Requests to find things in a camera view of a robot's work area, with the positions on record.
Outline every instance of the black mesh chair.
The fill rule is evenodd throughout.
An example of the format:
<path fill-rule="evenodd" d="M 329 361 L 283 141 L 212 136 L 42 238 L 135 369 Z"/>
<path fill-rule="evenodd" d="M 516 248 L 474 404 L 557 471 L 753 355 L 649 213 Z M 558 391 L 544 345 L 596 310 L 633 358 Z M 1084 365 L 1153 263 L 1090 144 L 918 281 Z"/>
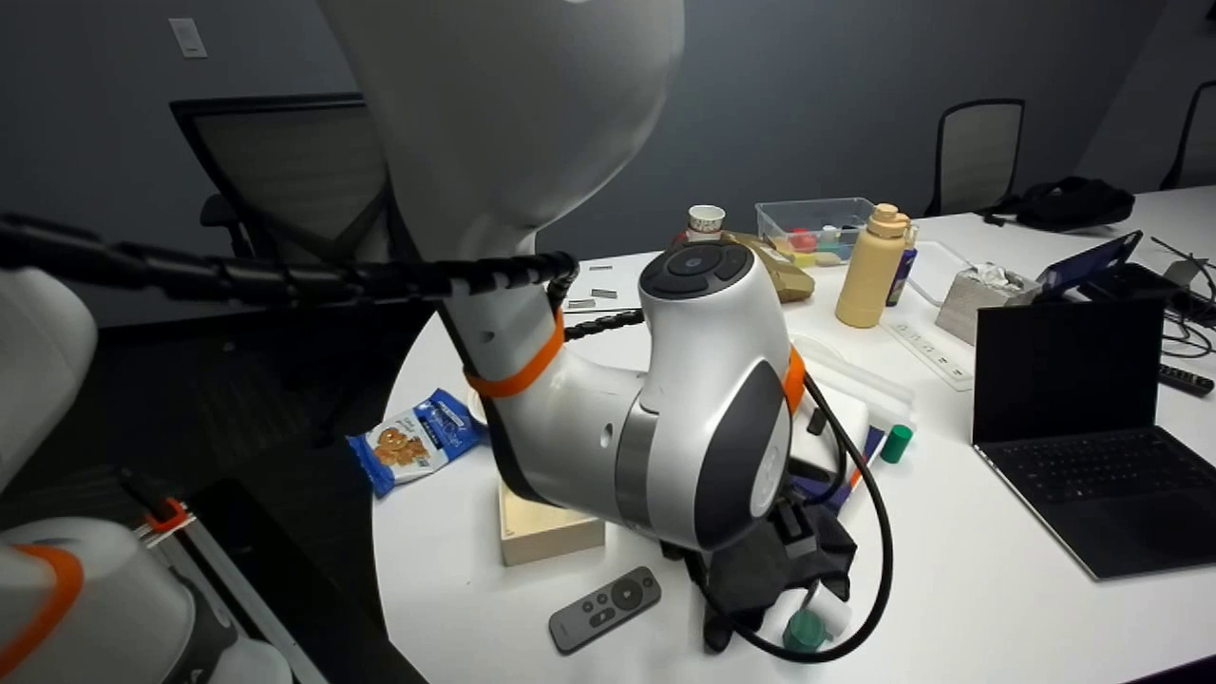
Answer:
<path fill-rule="evenodd" d="M 943 113 L 928 215 L 986 213 L 1013 198 L 1023 113 L 1023 99 L 975 99 Z"/>
<path fill-rule="evenodd" d="M 1211 186 L 1216 182 L 1216 81 L 1201 82 L 1189 99 L 1173 165 L 1165 186 Z"/>
<path fill-rule="evenodd" d="M 232 255 L 269 263 L 355 265 L 411 263 L 408 224 L 392 201 L 387 165 L 363 95 L 192 99 L 172 103 L 199 165 L 216 182 L 202 224 L 229 227 Z M 316 438 L 375 423 L 415 326 L 420 303 L 334 310 L 334 348 L 294 358 L 287 381 L 334 389 L 316 408 Z M 359 424 L 337 424 L 367 399 Z"/>

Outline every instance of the white desk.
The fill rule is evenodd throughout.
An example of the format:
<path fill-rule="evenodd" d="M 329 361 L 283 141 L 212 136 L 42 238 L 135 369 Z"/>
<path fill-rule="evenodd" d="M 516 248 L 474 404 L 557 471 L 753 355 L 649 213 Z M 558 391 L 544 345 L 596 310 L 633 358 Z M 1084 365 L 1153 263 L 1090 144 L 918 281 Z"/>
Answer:
<path fill-rule="evenodd" d="M 996 257 L 1023 272 L 1100 242 L 987 227 L 978 215 L 921 220 L 967 257 Z M 1216 190 L 1148 195 L 1129 227 L 1216 255 Z M 1148 265 L 1168 252 L 1139 242 Z M 812 303 L 786 308 L 804 355 L 831 348 L 918 391 L 918 441 L 902 467 L 877 467 L 896 536 L 895 599 L 875 638 L 824 668 L 799 668 L 743 638 L 710 657 L 700 647 L 704 599 L 683 566 L 649 538 L 607 523 L 606 552 L 506 569 L 496 538 L 496 455 L 481 450 L 449 471 L 372 505 L 375 575 L 392 642 L 431 679 L 1129 679 L 1216 654 L 1216 566 L 1154 578 L 1090 580 L 1063 548 L 1008 493 L 971 450 L 971 391 L 952 389 L 891 323 L 928 326 L 937 308 L 918 294 L 877 331 L 831 320 L 844 270 L 812 270 Z M 971 345 L 940 333 L 952 358 Z M 648 331 L 574 342 L 606 365 L 643 369 Z M 1216 361 L 1177 361 L 1216 376 Z M 408 358 L 392 408 L 420 404 L 459 376 L 449 333 L 431 323 Z M 1158 391 L 1158 424 L 1216 462 L 1211 399 Z M 868 493 L 844 508 L 858 538 L 856 597 L 829 608 L 848 630 L 868 617 L 877 585 L 877 528 Z M 648 561 L 660 605 L 607 638 L 558 657 L 548 617 L 568 599 Z"/>

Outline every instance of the black laptop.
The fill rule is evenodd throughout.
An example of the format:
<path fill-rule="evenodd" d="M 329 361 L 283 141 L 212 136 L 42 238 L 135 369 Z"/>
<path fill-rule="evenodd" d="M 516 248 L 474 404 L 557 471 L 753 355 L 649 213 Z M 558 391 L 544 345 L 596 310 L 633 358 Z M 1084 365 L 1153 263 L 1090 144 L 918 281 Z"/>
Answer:
<path fill-rule="evenodd" d="M 975 441 L 1090 578 L 1216 561 L 1216 467 L 1154 424 L 1165 303 L 986 308 Z"/>

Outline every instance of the black remote control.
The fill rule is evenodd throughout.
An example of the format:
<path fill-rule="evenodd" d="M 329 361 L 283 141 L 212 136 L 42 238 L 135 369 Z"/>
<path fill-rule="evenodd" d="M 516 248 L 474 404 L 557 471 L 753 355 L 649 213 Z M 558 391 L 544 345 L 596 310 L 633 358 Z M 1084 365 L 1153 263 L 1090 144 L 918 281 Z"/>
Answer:
<path fill-rule="evenodd" d="M 590 597 L 568 605 L 548 621 L 548 635 L 557 638 L 558 654 L 574 654 L 592 638 L 617 630 L 633 617 L 658 605 L 658 580 L 648 566 L 626 569 L 620 580 L 592 588 Z"/>
<path fill-rule="evenodd" d="M 1211 381 L 1208 376 L 1196 376 L 1196 371 L 1186 371 L 1186 369 L 1173 369 L 1173 365 L 1165 365 L 1154 381 L 1173 389 L 1173 391 L 1186 391 L 1186 396 L 1211 396 Z"/>

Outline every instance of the green cap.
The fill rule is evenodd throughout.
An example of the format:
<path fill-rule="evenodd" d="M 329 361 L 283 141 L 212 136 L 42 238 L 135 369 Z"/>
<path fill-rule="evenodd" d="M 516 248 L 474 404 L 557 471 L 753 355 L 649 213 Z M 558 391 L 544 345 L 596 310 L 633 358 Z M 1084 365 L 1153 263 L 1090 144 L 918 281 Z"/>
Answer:
<path fill-rule="evenodd" d="M 887 462 L 902 462 L 902 459 L 904 459 L 907 441 L 914 441 L 914 429 L 907 429 L 907 424 L 895 424 L 895 429 L 887 434 L 887 441 L 881 441 L 877 459 L 887 459 Z"/>
<path fill-rule="evenodd" d="M 796 612 L 785 635 L 786 650 L 816 654 L 829 642 L 829 627 L 816 612 Z"/>

